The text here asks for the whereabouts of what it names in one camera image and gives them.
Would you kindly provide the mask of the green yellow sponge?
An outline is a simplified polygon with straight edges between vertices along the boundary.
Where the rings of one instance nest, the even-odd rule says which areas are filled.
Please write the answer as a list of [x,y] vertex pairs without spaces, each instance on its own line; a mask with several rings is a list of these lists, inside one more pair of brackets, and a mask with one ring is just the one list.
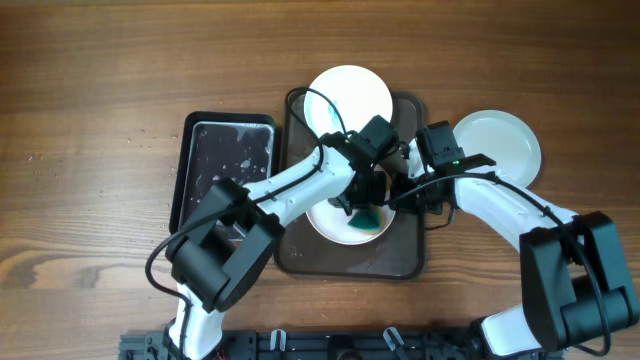
[[369,206],[357,209],[348,225],[356,230],[377,233],[382,230],[385,223],[385,215],[379,207]]

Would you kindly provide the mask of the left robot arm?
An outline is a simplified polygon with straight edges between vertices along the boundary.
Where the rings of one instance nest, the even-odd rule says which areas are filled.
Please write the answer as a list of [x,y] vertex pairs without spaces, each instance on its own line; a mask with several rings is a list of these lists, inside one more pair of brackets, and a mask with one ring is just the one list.
[[286,227],[321,202],[358,217],[383,205],[387,177],[376,165],[398,145],[391,123],[373,117],[361,130],[326,133],[304,160],[241,186],[223,178],[192,217],[165,240],[182,314],[169,329],[182,359],[203,359],[222,339],[222,322],[254,285]]

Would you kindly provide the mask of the white plate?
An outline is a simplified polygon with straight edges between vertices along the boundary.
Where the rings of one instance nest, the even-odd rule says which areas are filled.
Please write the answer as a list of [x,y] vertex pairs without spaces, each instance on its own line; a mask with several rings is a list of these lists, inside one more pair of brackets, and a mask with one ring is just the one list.
[[356,66],[330,68],[304,95],[307,125],[321,137],[325,133],[359,132],[375,116],[392,120],[393,100],[384,81],[373,71]]
[[312,226],[326,239],[341,245],[363,245],[380,237],[391,225],[396,212],[388,205],[379,207],[385,215],[384,227],[380,232],[368,233],[356,230],[348,225],[353,216],[347,216],[342,208],[335,208],[328,203],[329,198],[342,194],[353,180],[352,170],[324,170],[320,179],[314,180],[313,205],[306,211]]

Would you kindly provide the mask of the white plate top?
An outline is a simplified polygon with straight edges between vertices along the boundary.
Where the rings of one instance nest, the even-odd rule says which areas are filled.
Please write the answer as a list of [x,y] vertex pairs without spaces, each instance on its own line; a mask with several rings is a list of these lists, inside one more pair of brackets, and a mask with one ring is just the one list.
[[392,120],[393,100],[384,81],[373,71],[356,66],[330,68],[304,95],[307,125],[321,137],[325,133],[359,132],[375,116]]

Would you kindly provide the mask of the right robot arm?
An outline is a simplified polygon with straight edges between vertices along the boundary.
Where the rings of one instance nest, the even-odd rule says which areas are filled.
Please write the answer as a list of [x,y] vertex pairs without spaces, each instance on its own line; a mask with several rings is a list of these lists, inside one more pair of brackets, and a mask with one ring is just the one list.
[[465,155],[447,122],[418,130],[404,156],[409,171],[393,180],[391,209],[438,213],[449,203],[519,253],[521,304],[478,324],[487,357],[568,347],[602,357],[613,332],[638,323],[639,300],[608,216],[555,206],[509,179],[486,155]]

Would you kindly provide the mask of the pale blue plate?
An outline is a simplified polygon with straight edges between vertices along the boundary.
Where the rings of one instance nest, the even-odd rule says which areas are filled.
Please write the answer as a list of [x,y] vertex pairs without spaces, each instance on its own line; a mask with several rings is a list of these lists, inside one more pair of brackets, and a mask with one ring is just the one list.
[[484,154],[517,184],[528,187],[542,163],[539,141],[518,117],[499,110],[481,110],[464,117],[453,129],[466,155]]

